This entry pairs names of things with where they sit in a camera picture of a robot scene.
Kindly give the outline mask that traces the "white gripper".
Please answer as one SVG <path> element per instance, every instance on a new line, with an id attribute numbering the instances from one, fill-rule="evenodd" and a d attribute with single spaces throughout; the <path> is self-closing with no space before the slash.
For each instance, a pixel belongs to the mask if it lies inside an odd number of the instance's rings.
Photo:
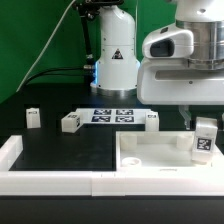
<path id="1" fill-rule="evenodd" d="M 190 130 L 188 105 L 224 104 L 224 70 L 187 69 L 182 59 L 144 58 L 138 71 L 137 97 L 142 104 L 179 105 Z"/>

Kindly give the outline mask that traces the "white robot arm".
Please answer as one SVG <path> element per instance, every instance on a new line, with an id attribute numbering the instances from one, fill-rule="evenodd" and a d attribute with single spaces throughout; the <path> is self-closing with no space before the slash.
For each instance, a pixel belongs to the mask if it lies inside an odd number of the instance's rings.
<path id="1" fill-rule="evenodd" d="M 149 33 L 143 59 L 135 56 L 133 18 L 117 6 L 101 9 L 101 56 L 96 93 L 134 92 L 148 105 L 177 105 L 186 121 L 190 105 L 224 104 L 224 0 L 166 0 L 175 22 Z"/>

